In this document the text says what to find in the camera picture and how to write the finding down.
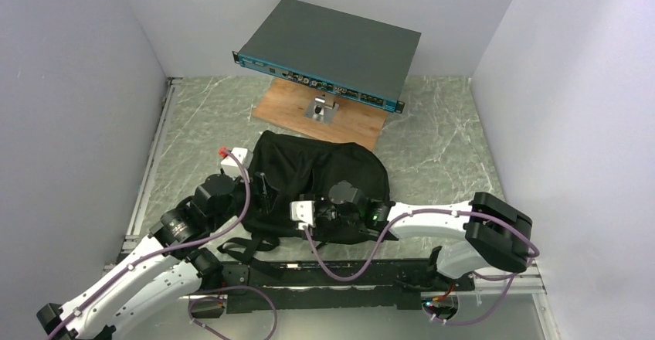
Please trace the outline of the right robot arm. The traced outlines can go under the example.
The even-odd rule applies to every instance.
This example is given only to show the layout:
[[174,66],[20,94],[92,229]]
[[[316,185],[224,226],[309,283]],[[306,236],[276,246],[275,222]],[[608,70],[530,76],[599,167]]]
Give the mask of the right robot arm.
[[376,254],[385,241],[452,239],[453,244],[438,246],[431,253],[425,271],[427,283],[436,290],[486,267],[523,273],[540,254],[531,242],[531,218],[487,192],[477,192],[467,202],[421,206],[373,199],[342,181],[325,197],[292,202],[290,214],[313,250],[317,241],[372,241]]

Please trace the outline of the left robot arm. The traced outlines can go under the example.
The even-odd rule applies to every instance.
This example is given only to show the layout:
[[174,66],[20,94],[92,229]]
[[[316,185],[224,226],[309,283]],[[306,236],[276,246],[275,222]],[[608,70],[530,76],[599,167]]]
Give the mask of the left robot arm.
[[39,309],[46,337],[116,339],[160,305],[216,291],[224,267],[206,244],[242,221],[250,196],[247,176],[210,175],[98,282],[64,304]]

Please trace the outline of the black student backpack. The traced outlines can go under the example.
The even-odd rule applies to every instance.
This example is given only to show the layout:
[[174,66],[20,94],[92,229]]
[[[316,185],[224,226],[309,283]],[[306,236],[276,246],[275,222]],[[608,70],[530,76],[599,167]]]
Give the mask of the black student backpack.
[[242,225],[249,239],[234,237],[218,250],[267,275],[277,272],[257,260],[259,251],[271,251],[283,238],[302,238],[290,219],[290,204],[327,196],[341,182],[351,183],[370,198],[390,200],[389,176],[382,162],[356,143],[331,143],[264,131],[249,164],[251,205]]

